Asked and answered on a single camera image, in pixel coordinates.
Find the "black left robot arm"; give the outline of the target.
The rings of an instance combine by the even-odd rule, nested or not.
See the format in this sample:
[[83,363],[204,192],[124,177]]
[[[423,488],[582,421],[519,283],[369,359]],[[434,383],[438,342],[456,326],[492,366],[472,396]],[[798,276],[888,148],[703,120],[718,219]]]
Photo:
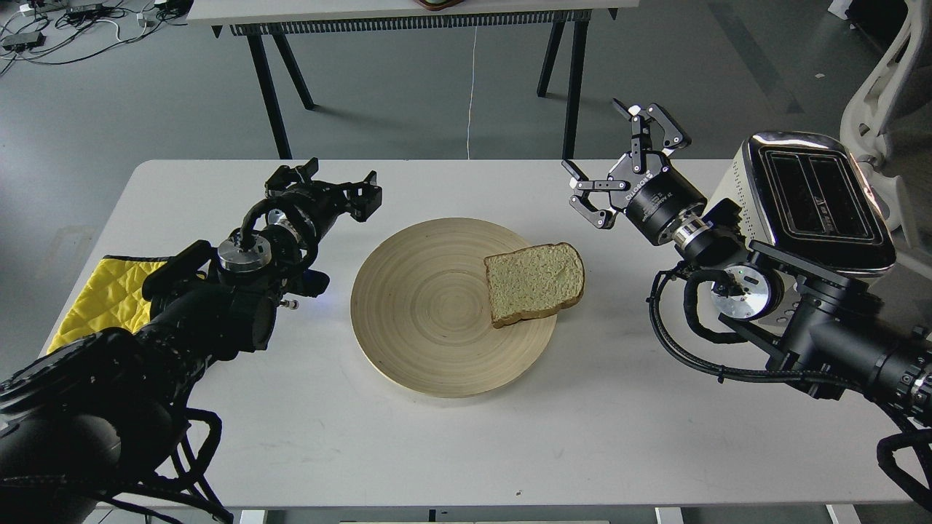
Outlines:
[[267,348],[277,309],[296,308],[286,295],[324,293],[312,264],[340,215],[364,222],[382,206],[375,172],[329,183],[317,169],[280,166],[229,238],[196,241],[147,277],[146,325],[82,336],[3,381],[4,523],[81,523],[99,503],[173,523],[121,494],[233,522],[205,478],[222,420],[189,396],[214,362]]

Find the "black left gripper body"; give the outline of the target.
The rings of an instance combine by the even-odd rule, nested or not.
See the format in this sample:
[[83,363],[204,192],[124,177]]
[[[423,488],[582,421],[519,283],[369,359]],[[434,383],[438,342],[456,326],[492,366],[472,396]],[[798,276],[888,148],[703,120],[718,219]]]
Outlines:
[[294,183],[286,190],[271,192],[269,198],[296,206],[314,238],[323,238],[336,219],[350,208],[345,192],[332,183]]

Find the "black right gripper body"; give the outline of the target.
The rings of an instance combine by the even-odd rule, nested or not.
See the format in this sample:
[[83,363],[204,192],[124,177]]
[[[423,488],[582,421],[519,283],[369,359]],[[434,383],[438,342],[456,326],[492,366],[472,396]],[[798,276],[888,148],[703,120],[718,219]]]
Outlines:
[[630,183],[618,202],[625,217],[652,245],[671,242],[683,213],[701,213],[708,199],[671,164],[663,152],[649,151],[643,170],[633,171],[629,154],[609,171],[615,180]]

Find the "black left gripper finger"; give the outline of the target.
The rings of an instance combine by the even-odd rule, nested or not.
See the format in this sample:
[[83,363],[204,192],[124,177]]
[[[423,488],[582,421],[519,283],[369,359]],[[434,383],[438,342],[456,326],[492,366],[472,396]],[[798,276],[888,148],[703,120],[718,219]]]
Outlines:
[[331,183],[335,196],[329,215],[336,220],[347,213],[358,223],[366,222],[382,206],[382,187],[377,185],[377,171],[370,170],[363,181]]
[[272,198],[286,192],[297,183],[311,183],[319,170],[319,159],[311,158],[302,165],[291,167],[280,165],[265,183],[265,196]]

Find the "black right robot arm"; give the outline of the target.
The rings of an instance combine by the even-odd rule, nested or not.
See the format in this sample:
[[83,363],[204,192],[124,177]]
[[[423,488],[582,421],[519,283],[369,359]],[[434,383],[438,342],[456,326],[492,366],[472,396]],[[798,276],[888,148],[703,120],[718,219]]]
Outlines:
[[647,298],[663,348],[719,382],[861,394],[899,429],[878,442],[879,468],[929,509],[930,331],[879,318],[869,280],[894,266],[894,242],[851,153],[823,134],[763,130],[707,199],[671,162],[690,143],[679,123],[656,103],[612,103],[630,147],[601,180],[564,159],[569,202],[597,229],[623,216],[674,246],[680,262]]

